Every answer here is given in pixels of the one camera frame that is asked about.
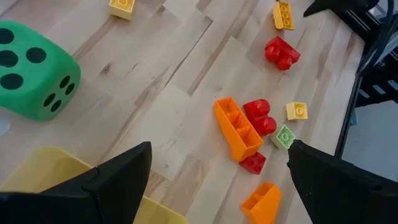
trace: wooden floor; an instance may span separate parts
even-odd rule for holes
[[[265,137],[265,167],[252,175],[230,158],[213,114],[216,99],[265,98],[279,126],[334,153],[363,43],[331,12],[304,19],[312,0],[290,2],[294,31],[275,29],[273,0],[136,0],[131,22],[110,16],[107,0],[3,0],[0,20],[20,21],[72,54],[82,81],[47,123],[0,108],[11,120],[0,138],[0,183],[36,147],[60,146],[96,165],[151,141],[146,195],[190,223],[247,223],[239,204],[262,182],[282,190],[276,224],[310,223],[287,151]],[[264,59],[276,35],[302,54],[286,72]],[[286,121],[291,101],[307,103],[308,121]]]

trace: black dot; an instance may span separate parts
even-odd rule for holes
[[[60,106],[61,106],[62,101],[58,100],[57,102],[55,102],[52,107],[51,107],[51,112],[56,111]]]
[[[43,49],[38,47],[32,47],[26,52],[26,58],[32,63],[41,63],[44,62],[47,54]]]
[[[47,99],[45,99],[43,106],[48,106],[51,104],[51,102],[55,99],[55,93],[51,93]]]
[[[18,63],[18,56],[10,50],[0,51],[0,66],[11,68]]]
[[[0,44],[9,44],[14,40],[14,34],[9,29],[0,28]]]
[[[23,77],[15,73],[0,78],[0,85],[7,90],[16,90],[22,86],[23,82]]]
[[[65,91],[65,94],[66,94],[66,95],[69,95],[69,93],[71,93],[71,92],[73,91],[74,87],[75,87],[75,84],[74,84],[74,83],[68,85],[68,88],[67,88],[67,90]]]
[[[65,87],[68,84],[69,80],[70,80],[69,75],[67,77],[63,78],[63,80],[61,81],[61,84],[60,84],[60,88]]]

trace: red lego brick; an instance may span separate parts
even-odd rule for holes
[[[266,59],[275,62],[280,70],[288,70],[293,63],[298,62],[300,53],[282,40],[274,37],[266,45]]]
[[[260,136],[266,136],[276,130],[276,121],[268,116],[271,106],[264,99],[255,100],[243,105],[246,117]]]
[[[243,166],[246,170],[253,174],[260,174],[264,163],[266,162],[266,157],[256,152],[253,156],[245,158],[239,165]]]

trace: light green lego brick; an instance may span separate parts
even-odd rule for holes
[[[282,128],[272,134],[271,141],[279,149],[289,149],[295,138],[293,132],[286,125],[283,125]]]

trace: yellow plastic bin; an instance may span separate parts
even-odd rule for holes
[[[58,147],[37,149],[0,187],[0,191],[39,193],[93,168]],[[135,224],[186,224],[185,217],[143,197]]]

